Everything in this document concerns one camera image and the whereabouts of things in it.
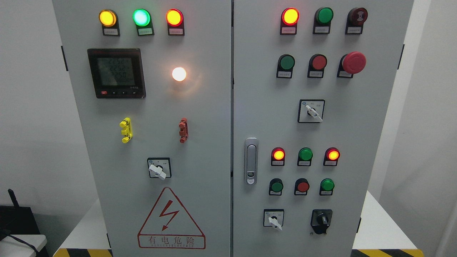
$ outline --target yellow terminal block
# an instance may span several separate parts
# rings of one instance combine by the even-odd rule
[[[124,144],[128,143],[130,139],[133,137],[133,132],[132,132],[132,121],[130,120],[129,117],[126,117],[124,120],[119,123],[119,126],[122,128],[121,130],[121,135],[124,137],[122,138],[122,142]]]

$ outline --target black cable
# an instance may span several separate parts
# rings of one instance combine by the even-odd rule
[[[17,237],[15,237],[15,236],[12,236],[12,235],[10,235],[9,233],[5,233],[2,229],[0,229],[0,233],[3,234],[3,235],[5,235],[5,236],[11,237],[12,239],[18,241],[19,243],[22,243],[22,244],[24,244],[24,245],[29,246],[32,250],[35,251],[35,253],[37,253],[37,255],[40,253],[40,252],[35,248],[35,246],[33,246],[33,245],[31,245],[31,244],[25,242],[24,240],[22,240],[22,239],[20,239],[20,238],[17,238]]]

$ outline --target white indicator light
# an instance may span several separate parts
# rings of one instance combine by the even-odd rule
[[[173,77],[174,80],[176,81],[183,81],[186,76],[187,76],[187,72],[184,68],[182,67],[176,67],[173,69],[173,71],[171,72],[171,76]]]

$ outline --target lightning bolt symbol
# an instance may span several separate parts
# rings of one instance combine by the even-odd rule
[[[172,200],[168,200],[168,203],[167,205],[165,205],[165,208],[162,210],[162,213],[160,213],[159,217],[163,217],[163,216],[167,216],[167,215],[170,215],[170,214],[173,214],[173,216],[171,217],[171,219],[168,221],[168,223],[164,226],[162,226],[162,231],[166,230],[168,228],[168,224],[175,218],[176,214],[178,214],[179,210],[178,211],[173,211],[173,212],[169,212],[169,213],[165,213],[168,209],[168,207],[170,207],[170,205],[173,203]]]

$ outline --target electrical control cabinet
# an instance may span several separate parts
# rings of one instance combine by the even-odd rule
[[[231,1],[53,4],[114,256],[229,256]]]
[[[349,256],[412,0],[53,0],[112,251]]]
[[[350,256],[412,4],[235,0],[233,256]]]

